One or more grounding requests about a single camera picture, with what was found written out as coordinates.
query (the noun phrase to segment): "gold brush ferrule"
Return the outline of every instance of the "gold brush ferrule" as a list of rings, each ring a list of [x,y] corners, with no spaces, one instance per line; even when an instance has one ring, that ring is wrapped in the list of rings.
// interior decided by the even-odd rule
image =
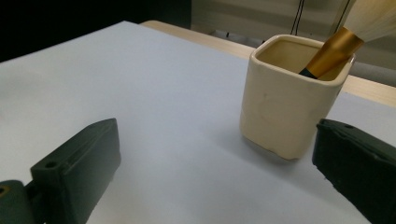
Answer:
[[[363,40],[342,27],[324,43],[306,69],[315,77],[321,77],[349,59],[362,44]]]

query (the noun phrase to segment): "ceramic cup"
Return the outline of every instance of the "ceramic cup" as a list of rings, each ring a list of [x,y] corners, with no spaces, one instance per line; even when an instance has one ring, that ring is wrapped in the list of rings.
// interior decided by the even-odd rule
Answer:
[[[252,52],[240,117],[248,140],[287,160],[309,149],[317,123],[329,113],[354,61],[352,56],[320,80],[299,75],[322,45],[276,35]]]

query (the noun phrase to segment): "cup rim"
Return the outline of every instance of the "cup rim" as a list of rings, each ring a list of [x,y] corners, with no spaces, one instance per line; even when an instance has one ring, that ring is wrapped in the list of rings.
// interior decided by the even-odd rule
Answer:
[[[338,85],[343,84],[345,82],[345,80],[347,79],[349,69],[351,68],[352,64],[355,62],[356,55],[353,54],[348,59],[348,61],[346,62],[346,64],[342,68],[342,70],[340,71],[339,76],[337,76],[333,80],[320,80],[320,79],[313,79],[311,77],[301,76],[301,75],[291,72],[285,68],[281,68],[281,67],[269,64],[269,63],[265,63],[265,62],[262,62],[257,59],[257,55],[261,54],[263,51],[265,51],[269,47],[273,46],[276,42],[283,41],[283,40],[287,40],[289,42],[295,42],[295,43],[299,43],[299,44],[303,44],[303,45],[307,45],[307,46],[311,46],[311,47],[319,48],[319,49],[324,44],[324,42],[321,42],[321,41],[317,41],[317,40],[306,38],[306,37],[296,36],[296,35],[274,35],[271,38],[269,38],[268,40],[266,40],[263,44],[261,44],[258,48],[253,50],[253,52],[250,54],[249,59],[251,61],[253,61],[254,63],[269,67],[274,70],[281,71],[282,73],[287,74],[288,76],[293,76],[295,78],[303,79],[308,82],[317,83],[317,84],[323,85],[323,86],[338,86]]]

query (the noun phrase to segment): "white table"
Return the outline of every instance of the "white table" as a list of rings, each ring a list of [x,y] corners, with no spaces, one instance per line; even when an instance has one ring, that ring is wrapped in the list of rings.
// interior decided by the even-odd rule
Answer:
[[[238,130],[248,61],[122,22],[0,63],[0,179],[116,118],[122,163],[89,223],[368,223],[311,162]],[[341,93],[329,119],[396,146],[396,109]]]

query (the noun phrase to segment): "screw hole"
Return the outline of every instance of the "screw hole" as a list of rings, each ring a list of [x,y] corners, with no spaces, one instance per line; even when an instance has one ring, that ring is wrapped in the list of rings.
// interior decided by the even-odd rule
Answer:
[[[0,197],[5,195],[9,191],[9,187],[7,186],[0,186]]]
[[[55,161],[50,161],[46,164],[46,168],[53,168],[57,166],[58,164]]]

